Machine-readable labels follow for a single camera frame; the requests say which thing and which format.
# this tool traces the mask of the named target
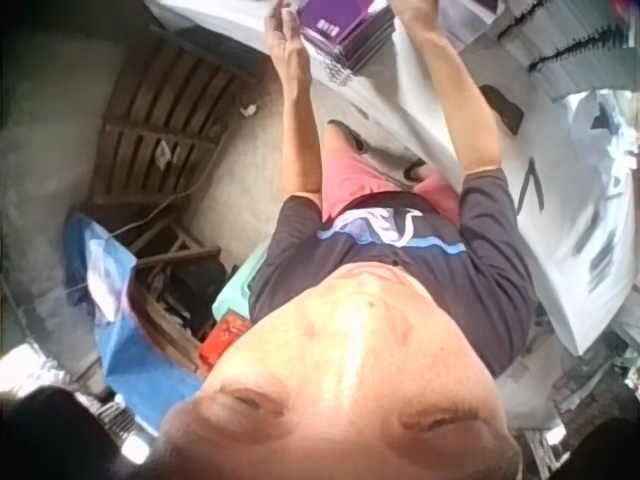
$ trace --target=blue tarp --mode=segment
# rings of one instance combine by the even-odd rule
[[[65,256],[67,284],[73,288],[68,301],[92,312],[105,381],[158,431],[169,409],[192,397],[202,379],[157,350],[139,327],[127,297],[136,257],[123,245],[76,214],[65,228]]]

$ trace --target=wooden pallet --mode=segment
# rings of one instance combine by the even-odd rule
[[[189,191],[229,127],[248,76],[171,35],[139,45],[118,76],[98,141],[97,204],[154,205]]]

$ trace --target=leg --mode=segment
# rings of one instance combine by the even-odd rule
[[[362,158],[348,133],[334,124],[326,126],[322,141],[323,220],[336,217],[358,197],[397,190]]]

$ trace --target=foot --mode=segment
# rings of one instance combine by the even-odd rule
[[[411,165],[404,169],[404,179],[408,182],[422,182],[433,172],[433,167],[421,158],[417,158]]]

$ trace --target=stack of books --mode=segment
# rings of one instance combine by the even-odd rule
[[[394,32],[393,12],[385,1],[307,0],[298,15],[305,40],[354,73]]]

